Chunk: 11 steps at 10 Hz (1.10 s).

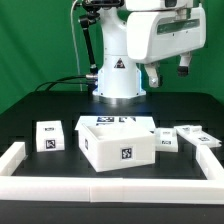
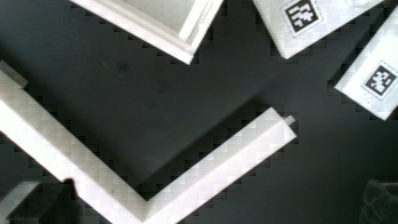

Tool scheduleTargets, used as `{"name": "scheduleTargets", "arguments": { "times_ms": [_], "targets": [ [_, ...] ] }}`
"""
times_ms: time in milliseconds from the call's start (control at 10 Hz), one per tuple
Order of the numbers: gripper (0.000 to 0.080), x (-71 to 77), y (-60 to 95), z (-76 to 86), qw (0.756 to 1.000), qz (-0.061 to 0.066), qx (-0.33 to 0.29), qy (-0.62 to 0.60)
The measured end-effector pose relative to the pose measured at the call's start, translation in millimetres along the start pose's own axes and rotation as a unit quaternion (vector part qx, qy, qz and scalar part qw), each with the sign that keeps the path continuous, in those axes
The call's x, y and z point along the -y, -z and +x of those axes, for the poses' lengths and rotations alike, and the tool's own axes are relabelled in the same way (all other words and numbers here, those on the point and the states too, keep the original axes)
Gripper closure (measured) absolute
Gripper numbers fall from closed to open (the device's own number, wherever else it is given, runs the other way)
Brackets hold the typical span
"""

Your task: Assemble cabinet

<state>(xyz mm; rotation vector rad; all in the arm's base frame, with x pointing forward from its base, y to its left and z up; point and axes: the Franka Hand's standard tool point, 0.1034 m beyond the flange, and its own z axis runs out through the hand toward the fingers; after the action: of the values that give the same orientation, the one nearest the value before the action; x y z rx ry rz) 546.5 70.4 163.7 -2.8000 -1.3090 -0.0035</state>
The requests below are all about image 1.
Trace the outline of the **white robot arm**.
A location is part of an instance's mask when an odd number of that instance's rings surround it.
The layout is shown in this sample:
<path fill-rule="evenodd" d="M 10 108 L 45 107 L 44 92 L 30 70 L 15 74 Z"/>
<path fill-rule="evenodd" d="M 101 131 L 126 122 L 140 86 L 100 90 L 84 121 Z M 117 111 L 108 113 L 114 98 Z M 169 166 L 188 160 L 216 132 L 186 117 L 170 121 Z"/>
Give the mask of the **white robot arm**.
<path fill-rule="evenodd" d="M 157 68 L 163 59 L 179 56 L 178 74 L 186 76 L 192 52 L 206 40 L 205 11 L 194 0 L 124 0 L 122 8 L 130 12 L 126 21 L 115 8 L 100 11 L 104 62 L 93 96 L 111 104 L 145 98 L 139 64 L 152 88 L 161 84 Z"/>

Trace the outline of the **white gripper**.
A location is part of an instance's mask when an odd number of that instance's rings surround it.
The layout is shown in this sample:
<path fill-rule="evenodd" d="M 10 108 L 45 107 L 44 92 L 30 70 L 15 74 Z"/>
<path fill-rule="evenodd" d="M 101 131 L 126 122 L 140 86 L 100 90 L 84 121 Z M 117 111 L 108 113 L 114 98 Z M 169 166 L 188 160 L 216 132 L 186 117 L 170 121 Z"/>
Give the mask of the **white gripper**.
<path fill-rule="evenodd" d="M 178 75 L 185 77 L 193 51 L 206 40 L 206 17 L 202 7 L 191 10 L 190 19 L 177 20 L 175 11 L 133 12 L 127 20 L 127 54 L 137 63 L 146 64 L 149 86 L 161 86 L 156 61 L 180 55 Z"/>

